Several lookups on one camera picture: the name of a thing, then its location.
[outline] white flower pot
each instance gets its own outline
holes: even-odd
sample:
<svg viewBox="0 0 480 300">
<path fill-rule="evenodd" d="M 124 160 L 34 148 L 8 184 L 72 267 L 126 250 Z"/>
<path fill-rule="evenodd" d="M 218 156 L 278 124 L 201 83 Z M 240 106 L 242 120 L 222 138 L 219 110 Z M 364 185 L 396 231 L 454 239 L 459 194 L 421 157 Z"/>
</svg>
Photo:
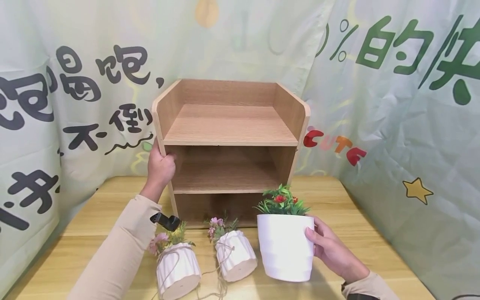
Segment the white flower pot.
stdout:
<svg viewBox="0 0 480 300">
<path fill-rule="evenodd" d="M 258 265 L 250 242 L 240 230 L 222 236 L 215 244 L 215 249 L 220 271 L 227 282 L 244 279 Z"/>
<path fill-rule="evenodd" d="M 305 229 L 314 229 L 313 218 L 291 215 L 258 215 L 258 241 L 265 273 L 289 282 L 310 280 L 313 243 Z"/>
<path fill-rule="evenodd" d="M 197 287 L 202 273 L 189 244 L 173 245 L 165 252 L 156 267 L 158 295 L 162 300 L 176 300 Z"/>
</svg>

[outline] jute rope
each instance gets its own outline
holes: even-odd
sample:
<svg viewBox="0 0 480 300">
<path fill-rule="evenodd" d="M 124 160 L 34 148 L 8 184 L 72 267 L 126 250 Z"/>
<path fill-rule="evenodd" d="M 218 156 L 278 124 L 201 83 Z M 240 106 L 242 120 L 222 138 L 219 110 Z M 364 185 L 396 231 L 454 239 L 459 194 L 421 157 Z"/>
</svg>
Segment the jute rope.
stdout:
<svg viewBox="0 0 480 300">
<path fill-rule="evenodd" d="M 206 275 L 206 274 L 210 274 L 210 273 L 213 273 L 213 272 L 216 272 L 220 269 L 221 265 L 230 257 L 230 255 L 232 254 L 232 252 L 235 250 L 235 247 L 230 247 L 224 243 L 220 243 L 220 242 L 217 242 L 217 244 L 219 245 L 223 245 L 223 249 L 224 249 L 224 256 L 227 252 L 227 248 L 230 249 L 230 253 L 228 254 L 227 257 L 225 257 L 224 260 L 222 260 L 221 262 L 218 263 L 218 267 L 213 270 L 213 271 L 209 271 L 209 272 L 203 272 L 201 276 L 203 275 Z M 170 274 L 172 274 L 173 270 L 175 270 L 175 267 L 177 266 L 177 264 L 179 263 L 180 261 L 180 254 L 177 252 L 178 250 L 180 249 L 190 249 L 191 250 L 191 247 L 189 246 L 181 246 L 181 247 L 178 247 L 178 248 L 175 248 L 173 250 L 165 250 L 163 251 L 159 256 L 158 256 L 158 259 L 157 259 L 157 263 L 159 264 L 160 261 L 167 255 L 169 254 L 176 254 L 177 255 L 177 261 L 175 262 L 175 264 L 173 265 L 173 268 L 170 270 L 170 272 L 168 273 L 167 276 L 165 276 L 165 279 L 162 281 L 162 284 L 158 287 L 158 291 L 161 290 L 161 288 L 163 287 L 163 285 L 165 284 L 165 281 L 166 279 L 168 278 L 168 276 L 170 276 Z M 218 272 L 218 275 L 217 275 L 217 279 L 218 279 L 218 285 L 219 285 L 219 293 L 210 293 L 206 296 L 203 296 L 203 297 L 200 297 L 200 295 L 198 294 L 198 286 L 196 286 L 195 288 L 195 291 L 197 293 L 197 299 L 196 300 L 204 300 L 204 299 L 207 299 L 211 296 L 216 296 L 218 298 L 218 300 L 223 300 L 224 297 L 227 295 L 227 288 L 228 288 L 228 285 L 227 285 L 227 282 L 226 280 L 223 278 L 223 274 L 222 272 Z M 155 298 L 155 296 L 158 294 L 158 291 L 155 293 L 155 295 L 152 297 L 151 300 L 153 300 Z"/>
</svg>

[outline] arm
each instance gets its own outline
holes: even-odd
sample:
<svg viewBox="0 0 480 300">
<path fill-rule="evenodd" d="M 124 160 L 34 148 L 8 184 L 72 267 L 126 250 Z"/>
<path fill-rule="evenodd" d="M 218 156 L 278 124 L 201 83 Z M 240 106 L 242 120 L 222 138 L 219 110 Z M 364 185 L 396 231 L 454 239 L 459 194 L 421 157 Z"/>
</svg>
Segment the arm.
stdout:
<svg viewBox="0 0 480 300">
<path fill-rule="evenodd" d="M 150 217 L 160 211 L 160 205 L 142 195 L 130 200 L 67 299 L 122 299 L 155 236 Z"/>
<path fill-rule="evenodd" d="M 378 274 L 371 272 L 316 216 L 315 231 L 307 228 L 306 237 L 315 245 L 314 254 L 345 280 L 342 294 L 346 300 L 399 300 Z"/>
<path fill-rule="evenodd" d="M 161 155 L 155 139 L 144 188 L 127 204 L 70 291 L 68 300 L 120 300 L 125 296 L 155 236 L 156 224 L 150 217 L 161 212 L 158 200 L 175 174 L 174 160 L 175 155 Z"/>
<path fill-rule="evenodd" d="M 343 284 L 342 294 L 347 300 L 399 300 L 387 283 L 374 272 L 364 279 Z"/>
</svg>

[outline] shelf compartment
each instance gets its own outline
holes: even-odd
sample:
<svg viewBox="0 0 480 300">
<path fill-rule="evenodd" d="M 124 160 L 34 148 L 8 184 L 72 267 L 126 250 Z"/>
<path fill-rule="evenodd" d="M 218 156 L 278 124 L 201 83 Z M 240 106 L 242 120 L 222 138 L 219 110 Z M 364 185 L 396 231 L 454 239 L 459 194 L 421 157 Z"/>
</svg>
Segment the shelf compartment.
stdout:
<svg viewBox="0 0 480 300">
<path fill-rule="evenodd" d="M 180 194 L 175 195 L 178 216 L 188 228 L 208 228 L 204 222 L 212 217 L 239 219 L 239 227 L 255 227 L 257 214 L 254 208 L 263 200 L 261 193 L 245 194 Z"/>
<path fill-rule="evenodd" d="M 182 79 L 152 114 L 163 145 L 298 146 L 310 108 L 277 83 Z"/>
<path fill-rule="evenodd" d="M 272 106 L 184 104 L 165 145 L 297 146 Z"/>
<path fill-rule="evenodd" d="M 272 147 L 165 146 L 177 153 L 174 194 L 254 193 L 274 189 L 282 180 Z M 281 147 L 295 153 L 296 147 Z"/>
</svg>

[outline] yellow star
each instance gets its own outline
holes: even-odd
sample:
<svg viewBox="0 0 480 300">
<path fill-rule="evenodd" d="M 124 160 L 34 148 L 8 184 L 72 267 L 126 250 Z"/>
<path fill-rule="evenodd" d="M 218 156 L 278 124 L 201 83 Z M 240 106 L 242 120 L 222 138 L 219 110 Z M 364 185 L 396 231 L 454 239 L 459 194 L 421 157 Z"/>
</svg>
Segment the yellow star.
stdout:
<svg viewBox="0 0 480 300">
<path fill-rule="evenodd" d="M 433 195 L 432 191 L 429 191 L 423 187 L 420 177 L 417 177 L 417 179 L 412 182 L 403 181 L 403 185 L 405 185 L 407 189 L 408 198 L 417 198 L 425 205 L 428 204 L 427 196 Z"/>
</svg>

